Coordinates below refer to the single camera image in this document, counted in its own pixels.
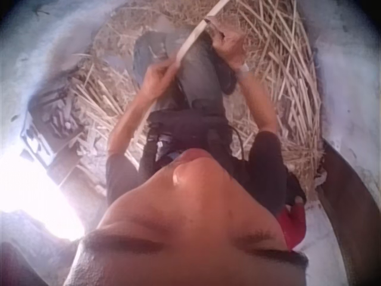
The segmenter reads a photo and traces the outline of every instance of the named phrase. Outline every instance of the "hay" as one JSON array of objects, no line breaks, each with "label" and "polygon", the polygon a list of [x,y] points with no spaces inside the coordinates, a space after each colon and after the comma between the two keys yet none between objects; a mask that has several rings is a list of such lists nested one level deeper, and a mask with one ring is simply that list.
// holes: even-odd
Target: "hay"
[{"label": "hay", "polygon": [[[216,4],[210,0],[152,0],[150,6],[125,6],[117,10],[96,35],[88,54],[71,79],[77,95],[78,116],[94,132],[105,149],[108,134],[125,106],[136,94],[131,77],[133,46],[163,15],[174,25],[198,24]],[[277,107],[280,139],[285,164],[299,178],[308,197],[314,190],[314,176],[322,155],[320,136],[320,96],[307,34],[295,0],[232,0],[218,15],[246,32],[245,49],[249,67],[268,88]],[[117,64],[112,59],[119,59]],[[226,116],[240,133],[244,152],[258,128],[239,88],[224,97]],[[127,156],[137,166],[145,144],[145,130],[129,147]],[[81,146],[92,154],[93,146]],[[237,136],[233,154],[241,155]],[[105,150],[98,150],[104,155]]]}]

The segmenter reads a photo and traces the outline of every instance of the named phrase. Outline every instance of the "red object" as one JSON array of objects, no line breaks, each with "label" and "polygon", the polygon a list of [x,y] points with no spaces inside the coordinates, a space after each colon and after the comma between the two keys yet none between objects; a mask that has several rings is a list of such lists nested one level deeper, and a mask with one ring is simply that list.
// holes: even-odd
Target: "red object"
[{"label": "red object", "polygon": [[283,208],[277,217],[288,249],[292,250],[305,237],[305,210],[303,204],[294,204],[290,210]]}]

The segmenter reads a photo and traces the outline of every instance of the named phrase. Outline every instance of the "bright light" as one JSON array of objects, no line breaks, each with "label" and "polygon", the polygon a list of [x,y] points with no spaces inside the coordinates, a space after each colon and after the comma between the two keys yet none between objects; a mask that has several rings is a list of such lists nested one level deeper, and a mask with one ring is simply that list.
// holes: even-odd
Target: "bright light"
[{"label": "bright light", "polygon": [[20,156],[0,160],[0,210],[24,210],[60,238],[73,241],[84,234],[75,211],[46,171]]}]

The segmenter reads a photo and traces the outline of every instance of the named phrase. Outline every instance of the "gray pants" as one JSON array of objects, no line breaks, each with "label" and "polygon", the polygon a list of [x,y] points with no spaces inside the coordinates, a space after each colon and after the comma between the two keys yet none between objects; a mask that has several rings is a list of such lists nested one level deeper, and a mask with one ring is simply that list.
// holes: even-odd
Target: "gray pants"
[{"label": "gray pants", "polygon": [[[136,41],[133,68],[139,85],[148,66],[176,53],[190,32],[146,32]],[[224,117],[222,96],[232,93],[235,84],[234,72],[217,56],[209,35],[203,33],[184,58],[176,80],[157,101],[155,111],[194,108],[206,115]]]}]

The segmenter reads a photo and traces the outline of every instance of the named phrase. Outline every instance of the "wristband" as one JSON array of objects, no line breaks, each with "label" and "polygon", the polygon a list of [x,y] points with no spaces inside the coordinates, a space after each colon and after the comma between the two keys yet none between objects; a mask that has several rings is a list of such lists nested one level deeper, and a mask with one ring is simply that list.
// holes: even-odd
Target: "wristband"
[{"label": "wristband", "polygon": [[238,79],[243,78],[250,71],[247,63],[244,63],[236,70],[236,75]]}]

